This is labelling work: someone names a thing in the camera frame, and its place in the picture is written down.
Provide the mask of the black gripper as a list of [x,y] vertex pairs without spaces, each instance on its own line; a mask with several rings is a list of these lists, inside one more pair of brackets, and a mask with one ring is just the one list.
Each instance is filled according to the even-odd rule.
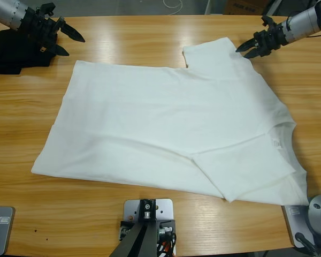
[[[69,56],[70,54],[61,46],[57,45],[57,29],[54,29],[55,21],[45,16],[52,17],[54,7],[38,7],[33,10],[31,7],[25,9],[25,16],[22,18],[22,32],[27,34],[41,48],[51,49],[51,52],[58,56]],[[70,39],[85,42],[83,36],[73,27],[68,25],[63,17],[58,19],[60,31]]]
[[289,44],[283,30],[282,24],[269,26],[268,30],[262,30],[254,33],[254,39],[247,40],[237,47],[235,52],[245,52],[251,48],[251,51],[244,55],[244,58],[252,59],[257,56],[263,57],[271,53],[272,50],[278,50],[281,46]]

